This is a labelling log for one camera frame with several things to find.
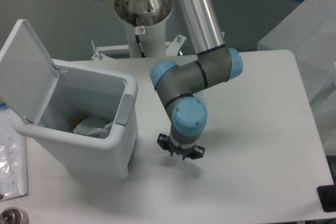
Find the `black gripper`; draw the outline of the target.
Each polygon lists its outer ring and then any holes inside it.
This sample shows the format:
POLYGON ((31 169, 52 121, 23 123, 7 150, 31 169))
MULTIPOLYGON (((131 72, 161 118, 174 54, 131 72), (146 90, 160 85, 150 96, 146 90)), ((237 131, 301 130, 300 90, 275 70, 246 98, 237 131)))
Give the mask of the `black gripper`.
POLYGON ((190 159, 200 159, 203 158, 205 153, 205 148, 202 146, 192 146, 187 149, 181 147, 176 147, 170 140, 169 137, 163 133, 160 133, 157 138, 157 143, 161 149, 168 151, 171 156, 174 154, 182 155, 182 160, 186 158, 190 159))

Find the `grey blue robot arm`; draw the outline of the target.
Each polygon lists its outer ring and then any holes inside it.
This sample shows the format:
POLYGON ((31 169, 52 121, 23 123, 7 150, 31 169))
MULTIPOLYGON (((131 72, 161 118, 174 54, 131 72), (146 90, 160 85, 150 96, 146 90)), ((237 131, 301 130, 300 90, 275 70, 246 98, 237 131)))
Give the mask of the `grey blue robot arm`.
MULTIPOLYGON (((157 143, 170 154, 199 159, 205 149, 196 142, 206 125, 207 109, 195 94, 239 76, 243 61, 236 49, 226 46, 211 0, 180 0, 180 5, 197 59, 182 66, 166 60, 150 72, 171 121, 169 135, 160 134, 157 143)), ((173 1, 115 0, 114 7, 119 18, 131 26, 129 46, 135 47, 134 55, 147 58, 153 42, 144 36, 151 26, 169 17, 173 1)))

